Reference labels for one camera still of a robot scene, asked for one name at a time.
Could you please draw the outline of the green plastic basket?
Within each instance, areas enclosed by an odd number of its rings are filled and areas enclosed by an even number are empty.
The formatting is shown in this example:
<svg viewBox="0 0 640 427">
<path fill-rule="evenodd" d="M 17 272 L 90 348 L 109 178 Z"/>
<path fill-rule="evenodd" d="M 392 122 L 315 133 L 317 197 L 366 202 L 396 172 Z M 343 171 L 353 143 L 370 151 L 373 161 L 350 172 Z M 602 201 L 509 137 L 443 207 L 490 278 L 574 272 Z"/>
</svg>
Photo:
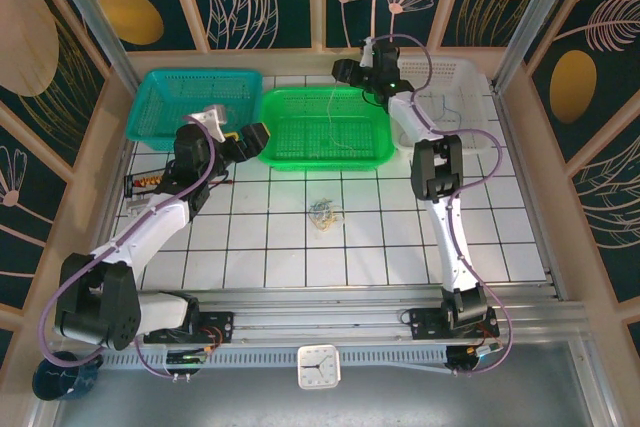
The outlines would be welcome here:
<svg viewBox="0 0 640 427">
<path fill-rule="evenodd" d="M 264 94 L 270 139 L 259 159 L 280 171 L 370 171 L 394 154 L 390 117 L 348 86 L 282 87 Z"/>
</svg>

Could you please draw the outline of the black terminal block yellow plugs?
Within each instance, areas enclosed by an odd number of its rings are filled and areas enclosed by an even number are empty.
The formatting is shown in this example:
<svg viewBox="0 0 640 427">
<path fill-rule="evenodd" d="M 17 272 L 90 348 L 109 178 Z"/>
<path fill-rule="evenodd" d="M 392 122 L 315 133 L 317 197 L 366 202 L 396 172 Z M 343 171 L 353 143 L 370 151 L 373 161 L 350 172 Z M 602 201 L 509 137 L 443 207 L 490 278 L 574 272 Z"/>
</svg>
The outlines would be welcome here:
<svg viewBox="0 0 640 427">
<path fill-rule="evenodd" d="M 123 179 L 123 195 L 133 198 L 137 195 L 152 193 L 161 183 L 162 170 L 152 170 L 126 175 Z"/>
</svg>

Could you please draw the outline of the teal plastic basket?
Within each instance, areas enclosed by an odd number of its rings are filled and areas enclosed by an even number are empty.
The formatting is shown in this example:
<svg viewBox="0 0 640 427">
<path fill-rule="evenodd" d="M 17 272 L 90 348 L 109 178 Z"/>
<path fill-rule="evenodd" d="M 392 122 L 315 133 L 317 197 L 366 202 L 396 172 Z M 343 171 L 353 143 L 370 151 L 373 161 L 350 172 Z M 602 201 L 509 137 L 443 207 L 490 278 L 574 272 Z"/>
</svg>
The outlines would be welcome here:
<svg viewBox="0 0 640 427">
<path fill-rule="evenodd" d="M 225 108 L 223 133 L 237 133 L 256 123 L 263 77 L 243 69 L 155 69 L 146 74 L 134 99 L 126 126 L 130 141 L 169 152 L 184 117 L 212 105 Z"/>
</svg>

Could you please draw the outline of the white plastic basket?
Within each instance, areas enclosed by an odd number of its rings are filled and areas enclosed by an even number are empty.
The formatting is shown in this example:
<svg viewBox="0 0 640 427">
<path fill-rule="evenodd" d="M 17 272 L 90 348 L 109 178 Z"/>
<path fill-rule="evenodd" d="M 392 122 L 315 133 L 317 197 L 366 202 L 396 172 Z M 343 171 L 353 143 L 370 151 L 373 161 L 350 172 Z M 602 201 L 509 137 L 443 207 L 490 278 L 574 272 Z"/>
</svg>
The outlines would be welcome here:
<svg viewBox="0 0 640 427">
<path fill-rule="evenodd" d="M 416 102 L 443 131 L 488 129 L 481 92 L 481 76 L 469 60 L 437 56 L 399 59 L 401 77 L 413 87 L 424 86 Z"/>
</svg>

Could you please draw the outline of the white square clock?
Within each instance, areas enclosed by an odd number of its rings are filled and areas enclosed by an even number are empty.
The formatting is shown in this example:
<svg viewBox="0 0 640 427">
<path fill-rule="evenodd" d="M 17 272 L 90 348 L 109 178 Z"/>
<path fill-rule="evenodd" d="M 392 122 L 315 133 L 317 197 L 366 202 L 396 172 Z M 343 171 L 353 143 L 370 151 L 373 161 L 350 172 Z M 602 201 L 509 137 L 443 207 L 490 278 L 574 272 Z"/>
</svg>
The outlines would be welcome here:
<svg viewBox="0 0 640 427">
<path fill-rule="evenodd" d="M 341 381 L 340 354 L 334 345 L 307 345 L 297 351 L 298 386 L 303 390 L 323 390 Z"/>
</svg>

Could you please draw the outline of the dark blue mug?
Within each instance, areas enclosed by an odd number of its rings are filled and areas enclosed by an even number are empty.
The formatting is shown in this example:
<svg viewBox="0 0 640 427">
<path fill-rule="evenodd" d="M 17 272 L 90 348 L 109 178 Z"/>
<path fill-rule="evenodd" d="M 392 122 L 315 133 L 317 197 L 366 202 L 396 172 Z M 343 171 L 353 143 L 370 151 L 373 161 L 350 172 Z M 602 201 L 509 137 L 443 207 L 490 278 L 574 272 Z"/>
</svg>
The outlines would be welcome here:
<svg viewBox="0 0 640 427">
<path fill-rule="evenodd" d="M 43 359 L 33 374 L 33 393 L 43 401 L 80 399 L 94 387 L 102 363 L 102 355 L 79 367 L 61 367 Z"/>
</svg>

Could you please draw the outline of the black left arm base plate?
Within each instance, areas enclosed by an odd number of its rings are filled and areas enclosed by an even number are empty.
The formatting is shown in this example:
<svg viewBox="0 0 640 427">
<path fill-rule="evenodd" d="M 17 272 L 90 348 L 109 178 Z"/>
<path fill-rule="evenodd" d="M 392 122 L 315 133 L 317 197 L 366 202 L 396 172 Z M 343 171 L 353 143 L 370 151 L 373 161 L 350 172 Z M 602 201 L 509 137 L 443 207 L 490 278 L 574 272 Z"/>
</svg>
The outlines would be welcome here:
<svg viewBox="0 0 640 427">
<path fill-rule="evenodd" d="M 190 331 L 163 329 L 145 334 L 145 344 L 220 344 L 230 343 L 233 335 L 232 312 L 201 312 Z"/>
</svg>

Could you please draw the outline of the aluminium mounting rail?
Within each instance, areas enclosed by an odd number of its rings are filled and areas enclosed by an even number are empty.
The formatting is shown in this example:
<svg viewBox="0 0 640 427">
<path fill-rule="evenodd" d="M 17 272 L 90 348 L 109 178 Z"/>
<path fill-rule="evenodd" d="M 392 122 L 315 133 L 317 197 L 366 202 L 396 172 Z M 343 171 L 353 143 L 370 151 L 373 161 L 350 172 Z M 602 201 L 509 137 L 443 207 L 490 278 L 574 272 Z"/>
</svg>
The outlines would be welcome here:
<svg viewBox="0 0 640 427">
<path fill-rule="evenodd" d="M 549 283 L 498 283 L 493 306 L 503 338 L 517 343 L 591 336 L 583 305 L 564 301 Z M 246 346 L 408 343 L 410 308 L 439 307 L 437 285 L 246 288 L 197 291 L 206 311 L 234 314 L 232 343 Z"/>
</svg>

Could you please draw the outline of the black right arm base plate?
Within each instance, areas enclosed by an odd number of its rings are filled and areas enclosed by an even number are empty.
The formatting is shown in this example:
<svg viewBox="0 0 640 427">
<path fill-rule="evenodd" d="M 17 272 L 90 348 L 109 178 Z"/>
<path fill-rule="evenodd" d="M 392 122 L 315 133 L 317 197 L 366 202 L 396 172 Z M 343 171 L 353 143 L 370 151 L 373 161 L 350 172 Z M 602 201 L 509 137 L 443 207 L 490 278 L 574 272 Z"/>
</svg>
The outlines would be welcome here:
<svg viewBox="0 0 640 427">
<path fill-rule="evenodd" d="M 496 312 L 492 307 L 488 308 L 484 320 L 456 329 L 449 328 L 444 313 L 439 308 L 413 308 L 407 313 L 407 325 L 413 340 L 482 340 L 485 336 L 500 336 Z"/>
</svg>

